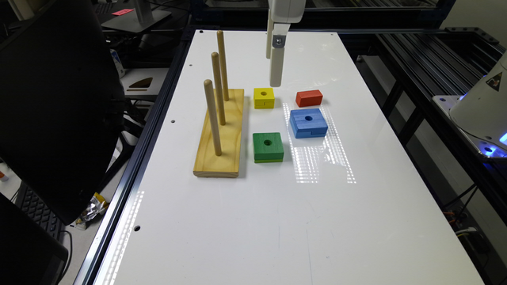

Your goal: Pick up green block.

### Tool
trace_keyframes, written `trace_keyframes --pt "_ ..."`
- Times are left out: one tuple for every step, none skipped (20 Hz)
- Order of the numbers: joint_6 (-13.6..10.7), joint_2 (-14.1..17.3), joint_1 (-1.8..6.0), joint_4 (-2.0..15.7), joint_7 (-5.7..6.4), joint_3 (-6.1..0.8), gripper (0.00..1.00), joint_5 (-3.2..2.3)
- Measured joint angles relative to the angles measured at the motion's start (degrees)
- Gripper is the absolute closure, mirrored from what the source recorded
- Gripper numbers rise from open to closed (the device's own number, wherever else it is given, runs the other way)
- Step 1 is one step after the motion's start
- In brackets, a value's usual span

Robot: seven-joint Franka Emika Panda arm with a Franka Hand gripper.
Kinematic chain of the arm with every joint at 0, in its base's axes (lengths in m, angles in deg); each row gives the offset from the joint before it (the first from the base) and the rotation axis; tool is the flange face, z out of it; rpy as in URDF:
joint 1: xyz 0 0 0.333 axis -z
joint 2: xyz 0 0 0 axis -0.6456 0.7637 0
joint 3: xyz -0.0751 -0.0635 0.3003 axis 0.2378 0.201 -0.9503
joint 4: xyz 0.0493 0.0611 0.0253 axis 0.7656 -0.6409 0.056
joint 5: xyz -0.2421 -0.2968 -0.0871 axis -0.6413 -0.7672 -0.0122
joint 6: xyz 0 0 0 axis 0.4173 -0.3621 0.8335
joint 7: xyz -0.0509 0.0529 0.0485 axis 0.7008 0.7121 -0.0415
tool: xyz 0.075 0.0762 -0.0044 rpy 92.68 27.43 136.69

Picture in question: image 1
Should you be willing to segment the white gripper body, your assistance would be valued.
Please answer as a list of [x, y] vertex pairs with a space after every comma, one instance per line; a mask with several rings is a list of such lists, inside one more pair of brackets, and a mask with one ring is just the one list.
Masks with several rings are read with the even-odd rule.
[[275, 23], [294, 24], [301, 21], [306, 0], [268, 0], [269, 18]]

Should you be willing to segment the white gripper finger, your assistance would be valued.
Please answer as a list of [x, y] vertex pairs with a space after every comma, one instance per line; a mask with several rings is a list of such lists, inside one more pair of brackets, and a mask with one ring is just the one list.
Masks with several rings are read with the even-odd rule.
[[270, 29], [270, 85], [272, 87], [280, 87], [284, 66], [284, 51], [290, 24], [273, 23]]
[[268, 9], [268, 23], [267, 23], [267, 39], [266, 39], [266, 58], [271, 59], [271, 48], [273, 38], [273, 19], [271, 10]]

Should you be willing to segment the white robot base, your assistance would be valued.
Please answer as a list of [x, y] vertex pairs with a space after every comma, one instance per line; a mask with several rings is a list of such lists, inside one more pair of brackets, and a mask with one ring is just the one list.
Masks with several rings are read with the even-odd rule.
[[505, 55], [464, 95], [435, 96], [433, 102], [479, 157], [506, 159]]

